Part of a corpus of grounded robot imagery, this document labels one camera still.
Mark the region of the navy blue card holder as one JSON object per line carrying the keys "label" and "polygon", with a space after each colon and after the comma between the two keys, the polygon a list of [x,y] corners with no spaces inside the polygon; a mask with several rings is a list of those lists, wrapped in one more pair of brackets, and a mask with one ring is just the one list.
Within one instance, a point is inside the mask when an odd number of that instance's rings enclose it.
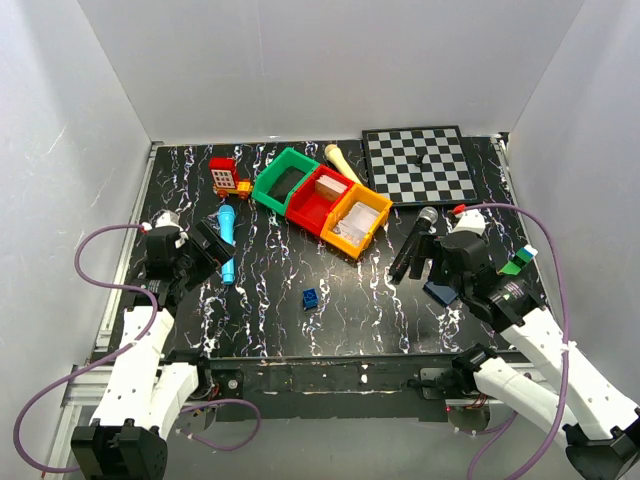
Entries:
{"label": "navy blue card holder", "polygon": [[437,285],[431,281],[424,284],[423,290],[442,306],[449,306],[457,298],[457,293],[448,286]]}

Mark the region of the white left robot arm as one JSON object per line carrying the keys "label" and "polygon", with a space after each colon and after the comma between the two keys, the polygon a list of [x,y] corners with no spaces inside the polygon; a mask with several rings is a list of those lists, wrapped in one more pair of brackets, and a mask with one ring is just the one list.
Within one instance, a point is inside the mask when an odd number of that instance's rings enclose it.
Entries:
{"label": "white left robot arm", "polygon": [[167,436],[200,383],[194,362],[161,362],[185,294],[232,259],[234,248],[202,220],[185,231],[173,213],[146,228],[146,253],[125,296],[122,354],[90,423],[71,450],[87,479],[161,479]]}

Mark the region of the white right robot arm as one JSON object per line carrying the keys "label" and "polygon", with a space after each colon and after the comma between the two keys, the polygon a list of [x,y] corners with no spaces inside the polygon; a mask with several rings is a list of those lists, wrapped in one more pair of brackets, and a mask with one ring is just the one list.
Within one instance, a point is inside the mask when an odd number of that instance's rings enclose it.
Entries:
{"label": "white right robot arm", "polygon": [[542,387],[476,344],[438,377],[409,386],[498,399],[541,429],[549,429],[585,479],[620,479],[639,461],[639,406],[617,390],[575,346],[564,341],[551,311],[525,279],[496,270],[481,236],[456,231],[437,237],[415,231],[390,273],[451,288],[470,312],[526,356],[548,382]]}

